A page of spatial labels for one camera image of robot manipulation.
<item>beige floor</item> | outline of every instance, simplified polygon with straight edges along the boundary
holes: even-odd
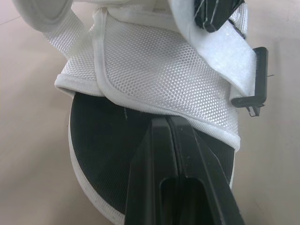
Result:
[[[270,51],[268,100],[240,114],[233,193],[247,225],[300,224],[300,1],[248,0],[248,41]],[[92,5],[73,6],[91,25]],[[69,158],[66,60],[0,1],[0,224],[106,225]]]

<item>white padding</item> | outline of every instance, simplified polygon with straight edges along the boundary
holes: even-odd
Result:
[[[194,0],[169,3],[178,29],[197,53],[241,95],[254,95],[256,55],[232,25],[226,22],[218,31],[208,33],[194,22]]]
[[[24,21],[40,32],[50,32],[67,16],[73,0],[13,0]]]

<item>black plastic bracket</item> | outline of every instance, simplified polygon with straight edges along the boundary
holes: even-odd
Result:
[[[234,98],[231,103],[236,108],[247,108],[251,117],[259,116],[260,108],[267,99],[268,50],[265,47],[253,49],[256,53],[255,95]]]
[[[153,119],[132,159],[125,225],[244,225],[219,160],[182,117]]]
[[[215,32],[229,19],[244,0],[194,0],[198,27]]]

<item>black plastic clip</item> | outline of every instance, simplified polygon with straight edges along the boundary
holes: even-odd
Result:
[[[265,47],[253,49],[257,56],[255,95],[234,98],[231,103],[236,108],[247,108],[251,117],[259,116],[260,108],[267,99],[268,50]]]
[[[215,32],[229,19],[244,0],[194,0],[198,27]]]

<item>white strap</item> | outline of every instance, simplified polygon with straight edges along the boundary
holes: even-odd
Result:
[[[74,54],[81,40],[88,35],[88,31],[82,21],[70,9],[66,19],[59,27],[55,31],[44,33],[44,35],[68,59]]]
[[[243,96],[254,95],[256,55],[245,40],[226,22],[218,31],[208,33],[194,22],[194,0],[169,0],[183,37],[199,55]],[[233,88],[231,98],[236,90]]]

